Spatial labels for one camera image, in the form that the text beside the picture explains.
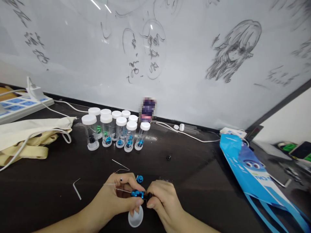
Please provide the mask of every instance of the dark table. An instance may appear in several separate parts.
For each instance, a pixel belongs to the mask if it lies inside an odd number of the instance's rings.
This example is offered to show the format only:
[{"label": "dark table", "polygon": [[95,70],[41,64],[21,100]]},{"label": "dark table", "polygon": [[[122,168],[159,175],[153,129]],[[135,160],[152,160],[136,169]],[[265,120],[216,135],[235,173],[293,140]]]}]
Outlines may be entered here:
[{"label": "dark table", "polygon": [[[87,110],[87,107],[75,107]],[[77,213],[91,202],[109,175],[122,168],[111,159],[128,167],[135,175],[142,175],[142,185],[146,189],[156,179],[171,181],[183,208],[220,232],[269,232],[248,203],[219,142],[201,143],[152,124],[141,151],[134,149],[126,153],[124,149],[116,148],[114,143],[109,148],[100,145],[96,151],[89,151],[81,123],[84,113],[76,112],[63,103],[55,103],[51,108],[78,117],[70,133],[73,141],[67,144],[59,137],[47,146],[47,159],[22,159],[0,173],[1,232],[32,232]],[[44,109],[21,120],[60,117]],[[199,137],[218,139],[216,134],[208,132],[201,133]],[[293,162],[269,156],[256,145],[252,146],[268,172],[284,183],[289,176],[277,162],[295,168]],[[167,155],[171,156],[171,161],[166,160]],[[81,180],[76,187],[81,201],[72,186],[78,178]],[[311,201],[307,192],[310,177],[303,175],[303,180],[306,186],[293,181],[288,188],[280,189],[311,217]],[[138,228],[131,228],[128,213],[123,213],[115,216],[102,232],[165,232],[156,212],[147,209],[145,203],[143,209],[144,219]],[[288,213],[272,209],[290,232],[299,232]]]}]

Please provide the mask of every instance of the whiteboard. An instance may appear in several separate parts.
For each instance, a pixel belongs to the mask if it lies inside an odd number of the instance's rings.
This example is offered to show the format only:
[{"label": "whiteboard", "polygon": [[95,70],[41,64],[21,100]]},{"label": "whiteboard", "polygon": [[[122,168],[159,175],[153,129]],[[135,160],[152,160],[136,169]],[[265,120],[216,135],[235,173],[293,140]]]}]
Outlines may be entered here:
[{"label": "whiteboard", "polygon": [[310,79],[303,0],[2,0],[1,82],[246,129]]}]

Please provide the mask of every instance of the right hand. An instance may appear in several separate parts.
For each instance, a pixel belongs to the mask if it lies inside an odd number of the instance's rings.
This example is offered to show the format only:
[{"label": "right hand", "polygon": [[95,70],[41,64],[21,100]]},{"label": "right hand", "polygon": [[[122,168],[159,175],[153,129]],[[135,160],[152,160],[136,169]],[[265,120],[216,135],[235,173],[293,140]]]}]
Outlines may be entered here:
[{"label": "right hand", "polygon": [[166,232],[181,232],[186,212],[181,207],[174,185],[156,180],[151,183],[146,193],[154,195],[148,201],[147,208],[158,213]]}]

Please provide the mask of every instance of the power strip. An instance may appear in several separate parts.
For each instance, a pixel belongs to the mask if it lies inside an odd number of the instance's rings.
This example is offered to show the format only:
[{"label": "power strip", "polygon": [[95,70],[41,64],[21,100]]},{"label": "power strip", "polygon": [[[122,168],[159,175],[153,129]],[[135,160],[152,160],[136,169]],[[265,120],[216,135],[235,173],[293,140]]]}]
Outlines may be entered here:
[{"label": "power strip", "polygon": [[[47,96],[44,96],[44,99],[41,99],[40,101],[46,106],[54,104],[54,100]],[[1,101],[0,104],[6,111],[5,113],[0,114],[0,125],[11,123],[45,108],[43,104],[39,101],[32,100],[29,96],[21,96]]]}]

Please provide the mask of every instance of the plastic lid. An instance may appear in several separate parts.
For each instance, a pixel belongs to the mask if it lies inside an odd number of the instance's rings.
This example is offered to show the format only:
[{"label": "plastic lid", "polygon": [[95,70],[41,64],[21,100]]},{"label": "plastic lid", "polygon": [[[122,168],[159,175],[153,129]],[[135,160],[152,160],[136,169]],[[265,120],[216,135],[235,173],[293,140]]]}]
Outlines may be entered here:
[{"label": "plastic lid", "polygon": [[144,211],[142,206],[139,206],[139,214],[134,210],[134,216],[132,217],[129,213],[128,220],[131,227],[138,227],[144,218]]},{"label": "plastic lid", "polygon": [[129,121],[127,124],[126,124],[126,128],[128,130],[136,130],[137,129],[137,123],[135,121]]},{"label": "plastic lid", "polygon": [[121,116],[122,116],[122,112],[120,112],[120,111],[113,111],[113,112],[111,113],[111,115],[112,115],[112,118],[113,118],[113,119],[117,119],[118,117],[121,117]]},{"label": "plastic lid", "polygon": [[90,115],[98,116],[100,114],[100,108],[89,108],[88,113]]},{"label": "plastic lid", "polygon": [[84,115],[82,117],[82,123],[84,125],[92,125],[95,124],[97,122],[96,116],[95,115]]},{"label": "plastic lid", "polygon": [[129,121],[135,121],[135,122],[137,122],[137,121],[138,121],[138,116],[130,115],[130,116],[129,116]]},{"label": "plastic lid", "polygon": [[117,125],[118,126],[125,126],[127,122],[127,119],[125,117],[118,117],[117,118]]},{"label": "plastic lid", "polygon": [[140,124],[140,128],[141,128],[142,130],[147,131],[147,130],[150,129],[150,123],[149,123],[149,122],[142,122],[142,123]]},{"label": "plastic lid", "polygon": [[182,132],[182,131],[184,131],[184,129],[185,129],[185,125],[184,124],[180,124],[179,125],[179,130]]},{"label": "plastic lid", "polygon": [[110,122],[112,122],[112,115],[101,115],[100,121],[102,123],[110,123]]},{"label": "plastic lid", "polygon": [[125,118],[129,118],[130,114],[131,114],[131,112],[128,111],[128,110],[123,110],[122,111],[122,116],[125,117]]},{"label": "plastic lid", "polygon": [[111,115],[111,110],[110,110],[110,109],[107,109],[107,108],[102,109],[102,110],[100,111],[100,115]]}]

